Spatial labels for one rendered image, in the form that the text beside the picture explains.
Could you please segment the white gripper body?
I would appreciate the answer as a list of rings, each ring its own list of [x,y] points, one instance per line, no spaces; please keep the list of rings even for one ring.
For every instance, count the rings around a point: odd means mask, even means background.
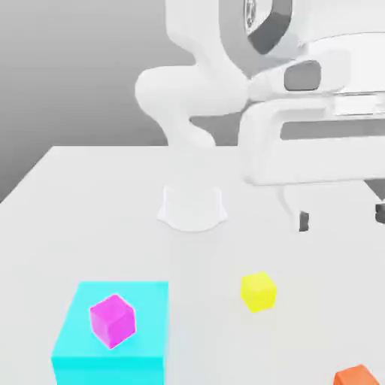
[[[258,186],[385,178],[385,136],[283,141],[284,123],[328,117],[326,98],[278,99],[242,115],[239,151],[246,180]]]

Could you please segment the small yellow cube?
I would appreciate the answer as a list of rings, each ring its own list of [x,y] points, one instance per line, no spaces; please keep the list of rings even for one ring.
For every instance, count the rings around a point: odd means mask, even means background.
[[[241,298],[252,313],[273,308],[276,295],[277,287],[264,271],[241,279]]]

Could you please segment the small orange cube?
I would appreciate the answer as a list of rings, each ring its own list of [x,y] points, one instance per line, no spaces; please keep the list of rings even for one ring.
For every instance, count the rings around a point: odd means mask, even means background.
[[[364,366],[356,365],[338,371],[333,385],[380,385],[377,378]]]

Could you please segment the small magenta cube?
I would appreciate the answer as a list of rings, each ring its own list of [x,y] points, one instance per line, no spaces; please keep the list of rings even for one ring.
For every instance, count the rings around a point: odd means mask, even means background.
[[[93,334],[112,350],[137,332],[135,309],[114,293],[89,308]]]

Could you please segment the large cyan box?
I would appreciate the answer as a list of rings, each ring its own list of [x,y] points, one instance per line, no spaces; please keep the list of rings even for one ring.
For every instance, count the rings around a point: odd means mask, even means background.
[[[135,333],[112,348],[92,330],[108,297],[135,312]],[[51,354],[56,385],[165,385],[168,325],[166,281],[79,283]]]

